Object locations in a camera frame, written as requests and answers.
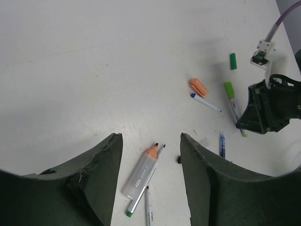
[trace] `blue pen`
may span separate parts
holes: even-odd
[[[223,132],[221,133],[220,136],[220,157],[222,158],[226,157],[225,136]]]

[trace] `white marker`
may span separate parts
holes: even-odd
[[[146,179],[146,183],[144,184],[142,191],[141,191],[140,194],[138,195],[138,198],[136,198],[135,200],[132,200],[131,203],[130,203],[130,205],[128,206],[126,215],[127,215],[129,218],[130,218],[130,217],[132,216],[132,214],[134,213],[136,207],[138,206],[138,203],[140,202],[140,200],[141,200],[141,198],[142,198],[142,196],[143,196],[143,194],[144,194],[144,191],[145,191],[146,187],[149,185],[149,182],[150,182],[150,180],[151,180],[151,177],[152,177],[152,175],[154,174],[154,172],[155,172],[155,170],[156,170],[156,168],[157,168],[157,166],[158,166],[158,163],[159,163],[159,160],[160,160],[160,157],[161,157],[161,154],[162,154],[164,148],[165,148],[165,145],[163,145],[163,146],[160,148],[160,150],[158,151],[158,153],[157,153],[157,160],[155,161],[153,167],[151,168],[150,173],[148,174],[148,177],[147,177],[147,179]]]
[[[221,109],[219,109],[217,106],[215,106],[214,104],[210,103],[209,101],[206,101],[204,98],[199,97],[195,93],[192,93],[191,97],[193,99],[195,99],[196,101],[199,101],[201,104],[203,104],[203,105],[205,105],[207,107],[210,107],[213,110],[221,112]]]
[[[146,187],[145,200],[147,226],[154,226],[154,219],[152,217],[151,193],[148,186]]]

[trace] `green highlighter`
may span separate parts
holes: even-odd
[[[231,101],[231,105],[232,105],[232,108],[234,110],[235,119],[236,119],[236,122],[237,122],[240,119],[241,116],[240,116],[239,109],[237,108],[237,105],[235,103],[235,92],[234,92],[234,89],[232,87],[232,83],[230,81],[227,81],[227,82],[224,83],[224,86],[226,88],[228,97]],[[241,132],[241,135],[243,135],[243,137],[248,137],[248,134],[246,133],[245,130],[241,129],[240,132]]]

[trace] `green cap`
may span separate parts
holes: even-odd
[[[131,213],[130,211],[127,211],[126,215],[130,218],[132,216],[133,213]]]
[[[236,70],[237,69],[235,53],[230,54],[230,65],[231,65],[231,70]]]
[[[232,87],[232,83],[230,81],[227,81],[224,83],[224,86],[226,88],[229,98],[233,99],[235,97],[235,93],[234,93],[234,89]]]

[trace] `transparent highlighter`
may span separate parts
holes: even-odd
[[[122,193],[130,199],[136,199],[141,193],[147,177],[157,159],[158,143],[144,151],[137,166],[131,174]]]

